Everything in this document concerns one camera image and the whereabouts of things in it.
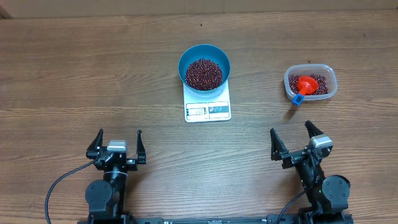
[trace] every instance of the black cable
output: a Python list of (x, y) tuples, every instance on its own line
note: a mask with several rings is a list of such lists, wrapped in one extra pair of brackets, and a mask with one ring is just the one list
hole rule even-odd
[(297, 199), (299, 199), (301, 196), (303, 196), (303, 194), (307, 193), (307, 190), (303, 190), (303, 192), (299, 193), (298, 195), (296, 195), (296, 197), (294, 197), (285, 207), (284, 209), (282, 209), (282, 211), (280, 212), (279, 216), (278, 216), (278, 220), (276, 221), (276, 224), (279, 224), (280, 222), (280, 218), (282, 218), (282, 215), (285, 213), (285, 211), (295, 202), (297, 201)]
[(46, 198), (45, 198), (45, 204), (44, 204), (45, 219), (47, 220), (47, 224), (51, 224), (50, 217), (49, 217), (49, 198), (50, 198), (50, 194), (51, 194), (52, 190), (54, 189), (54, 187), (56, 186), (56, 184), (59, 183), (62, 179), (64, 179), (64, 178), (66, 178), (67, 176), (69, 176), (70, 174), (76, 173), (76, 172), (78, 172), (79, 170), (82, 170), (82, 169), (84, 169), (84, 168), (86, 168), (86, 167), (92, 165), (93, 163), (95, 163), (96, 161), (98, 161), (98, 159), (100, 159), (100, 157), (101, 157), (101, 154), (98, 153), (97, 157), (96, 157), (93, 161), (91, 161), (91, 162), (87, 163), (86, 165), (83, 165), (83, 166), (81, 166), (81, 167), (79, 167), (79, 168), (77, 168), (77, 169), (74, 169), (74, 170), (72, 170), (72, 171), (70, 171), (70, 172), (67, 172), (66, 174), (63, 174), (60, 178), (58, 178), (58, 180), (56, 180), (56, 181), (51, 185), (50, 190), (49, 190), (49, 192), (47, 193), (47, 196), (46, 196)]

